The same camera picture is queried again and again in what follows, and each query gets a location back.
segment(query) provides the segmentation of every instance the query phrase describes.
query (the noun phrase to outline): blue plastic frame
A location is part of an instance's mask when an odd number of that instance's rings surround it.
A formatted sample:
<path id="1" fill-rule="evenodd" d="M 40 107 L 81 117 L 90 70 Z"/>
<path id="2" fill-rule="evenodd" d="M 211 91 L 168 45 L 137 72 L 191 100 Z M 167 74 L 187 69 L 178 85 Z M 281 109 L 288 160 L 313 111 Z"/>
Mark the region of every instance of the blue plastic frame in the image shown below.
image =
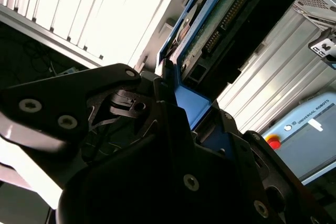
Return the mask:
<path id="1" fill-rule="evenodd" d="M 196 127 L 200 119 L 205 115 L 205 113 L 210 109 L 212 105 L 212 101 L 203 95 L 193 91 L 192 89 L 183 85 L 180 75 L 180 66 L 182 62 L 182 57 L 186 52 L 188 46 L 196 36 L 197 32 L 203 25 L 204 21 L 216 5 L 218 0 L 207 0 L 201 9 L 200 13 L 196 17 L 193 25 L 189 29 L 188 33 L 186 34 L 185 38 L 178 46 L 174 54 L 170 57 L 170 60 L 174 63 L 174 71 L 175 71 L 175 95 L 177 99 L 177 104 L 184 108 L 186 111 L 190 128 L 193 129 Z M 168 46 L 168 43 L 171 39 L 173 39 L 173 35 L 177 32 L 178 28 L 180 27 L 184 17 L 189 10 L 191 3 L 193 0 L 189 0 L 184 12 L 179 17 L 176 25 L 174 26 L 171 34 L 169 35 L 168 40 L 165 42 L 163 47 L 161 48 L 158 58 L 157 58 L 157 66 L 160 64 L 161 60 L 163 59 L 162 52 Z"/>

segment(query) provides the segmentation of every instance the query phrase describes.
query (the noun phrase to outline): blue panel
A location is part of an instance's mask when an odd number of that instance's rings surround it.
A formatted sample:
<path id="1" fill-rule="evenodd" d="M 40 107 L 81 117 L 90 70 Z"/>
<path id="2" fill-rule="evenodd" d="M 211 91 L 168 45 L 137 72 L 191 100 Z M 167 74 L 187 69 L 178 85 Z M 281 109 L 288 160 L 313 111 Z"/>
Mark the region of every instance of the blue panel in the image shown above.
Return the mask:
<path id="1" fill-rule="evenodd" d="M 175 89 L 177 105 L 187 113 L 190 128 L 193 129 L 211 106 L 209 99 L 196 94 L 188 87 L 178 85 Z"/>
<path id="2" fill-rule="evenodd" d="M 186 11 L 189 10 L 190 4 L 193 0 L 190 0 L 185 11 L 177 21 L 170 37 L 164 44 L 163 48 L 159 53 L 158 63 L 162 60 L 162 51 L 168 45 L 168 41 L 172 39 L 172 36 L 178 30 L 179 26 L 181 25 Z M 171 56 L 170 60 L 175 65 L 175 95 L 177 99 L 177 103 L 180 107 L 184 108 L 187 113 L 188 121 L 190 124 L 191 129 L 193 129 L 199 120 L 204 116 L 204 114 L 209 110 L 211 107 L 211 100 L 203 97 L 202 95 L 198 94 L 197 92 L 191 90 L 190 88 L 184 86 L 181 82 L 181 75 L 180 75 L 180 64 L 182 62 L 182 57 L 186 52 L 188 46 L 196 36 L 197 32 L 203 25 L 204 21 L 206 20 L 207 16 L 210 14 L 214 6 L 216 5 L 218 0 L 207 0 L 202 7 L 200 13 L 196 17 L 193 25 L 189 29 L 188 33 L 186 34 L 185 38 L 178 46 L 174 54 Z"/>
<path id="3" fill-rule="evenodd" d="M 212 133 L 208 136 L 206 141 L 202 143 L 203 147 L 209 148 L 215 152 L 218 152 L 220 149 L 225 150 L 225 155 L 228 157 L 232 156 L 232 149 L 229 146 L 229 137 L 227 133 L 223 132 L 221 125 L 216 125 Z"/>

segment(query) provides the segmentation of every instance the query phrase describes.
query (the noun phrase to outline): white wall panel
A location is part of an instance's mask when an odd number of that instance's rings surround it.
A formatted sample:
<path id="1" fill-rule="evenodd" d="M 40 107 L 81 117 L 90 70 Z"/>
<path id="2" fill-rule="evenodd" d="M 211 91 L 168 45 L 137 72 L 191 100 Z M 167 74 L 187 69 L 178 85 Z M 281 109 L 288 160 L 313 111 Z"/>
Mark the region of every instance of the white wall panel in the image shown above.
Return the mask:
<path id="1" fill-rule="evenodd" d="M 122 62 L 135 66 L 171 0 L 0 0 L 0 21 L 25 32 L 59 37 L 66 49 L 88 59 L 88 67 Z M 72 48 L 68 47 L 67 56 Z"/>
<path id="2" fill-rule="evenodd" d="M 242 74 L 218 97 L 238 128 L 263 131 L 301 99 L 336 83 L 336 72 L 308 49 L 320 30 L 290 9 L 265 38 Z"/>

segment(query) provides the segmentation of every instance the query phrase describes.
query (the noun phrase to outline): red button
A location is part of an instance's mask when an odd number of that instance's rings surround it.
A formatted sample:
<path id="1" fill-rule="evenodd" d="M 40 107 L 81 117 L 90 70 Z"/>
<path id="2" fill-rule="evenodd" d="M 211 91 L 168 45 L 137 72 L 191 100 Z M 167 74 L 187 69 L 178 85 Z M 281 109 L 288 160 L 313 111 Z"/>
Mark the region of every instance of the red button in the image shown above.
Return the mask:
<path id="1" fill-rule="evenodd" d="M 273 150 L 280 148 L 281 143 L 278 136 L 272 136 L 267 140 L 267 143 L 272 147 Z"/>

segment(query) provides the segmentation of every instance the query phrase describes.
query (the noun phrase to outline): black cable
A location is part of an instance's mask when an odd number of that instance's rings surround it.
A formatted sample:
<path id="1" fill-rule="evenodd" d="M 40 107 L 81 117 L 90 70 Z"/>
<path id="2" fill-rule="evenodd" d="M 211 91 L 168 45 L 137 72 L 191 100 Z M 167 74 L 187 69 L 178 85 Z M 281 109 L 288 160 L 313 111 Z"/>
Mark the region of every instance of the black cable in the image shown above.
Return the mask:
<path id="1" fill-rule="evenodd" d="M 17 80 L 17 82 L 18 82 L 18 84 L 21 84 L 22 82 L 21 82 L 21 80 L 20 80 L 20 78 L 17 76 L 17 74 L 12 70 L 12 69 L 9 69 L 9 68 L 4 68 L 4 67 L 0 67 L 0 71 L 8 71 L 8 72 L 10 72 L 14 77 L 15 77 L 15 79 Z"/>
<path id="2" fill-rule="evenodd" d="M 33 62 L 34 62 L 34 60 L 38 60 L 38 59 L 34 59 L 34 58 L 30 58 L 31 67 L 35 70 L 35 72 L 38 72 L 38 73 L 45 73 L 45 72 L 49 71 L 50 62 L 47 63 L 42 57 L 40 59 L 43 62 L 43 64 L 45 65 L 45 67 L 46 67 L 45 69 L 43 69 L 43 70 L 37 69 Z"/>
<path id="3" fill-rule="evenodd" d="M 36 48 L 36 43 L 32 40 L 28 40 L 22 44 L 23 51 L 25 54 L 31 58 L 38 59 L 41 57 L 41 55 L 38 54 L 39 49 Z"/>
<path id="4" fill-rule="evenodd" d="M 100 147 L 103 145 L 104 138 L 106 137 L 110 127 L 111 127 L 111 124 L 108 124 L 108 125 L 105 126 L 105 128 L 104 128 L 102 134 L 99 136 L 98 141 L 95 145 L 95 148 L 93 149 L 92 154 L 89 157 L 89 160 L 87 160 L 87 162 L 92 162 L 93 160 L 95 160 L 95 157 L 98 154 Z"/>
<path id="5" fill-rule="evenodd" d="M 16 39 L 0 36 L 0 40 L 7 40 L 7 41 L 10 41 L 10 42 L 13 42 L 13 43 L 16 43 L 16 44 L 22 46 L 22 43 L 20 41 L 16 40 Z"/>
<path id="6" fill-rule="evenodd" d="M 129 126 L 129 125 L 132 124 L 132 123 L 133 123 L 132 121 L 129 121 L 129 122 L 127 122 L 127 123 L 124 123 L 124 124 L 120 125 L 118 128 L 114 129 L 114 130 L 111 131 L 109 134 L 107 134 L 106 137 L 110 138 L 115 132 L 117 132 L 117 131 L 119 131 L 119 130 L 121 130 L 121 129 L 127 127 L 127 126 Z"/>
<path id="7" fill-rule="evenodd" d="M 51 56 L 51 54 L 49 54 L 48 57 L 49 57 L 49 59 L 50 59 L 53 63 L 56 63 L 57 65 L 59 65 L 59 66 L 65 68 L 65 69 L 69 69 L 69 68 L 71 68 L 70 66 L 65 66 L 64 64 L 62 64 L 62 63 L 60 63 L 59 61 L 55 60 L 55 59 Z"/>

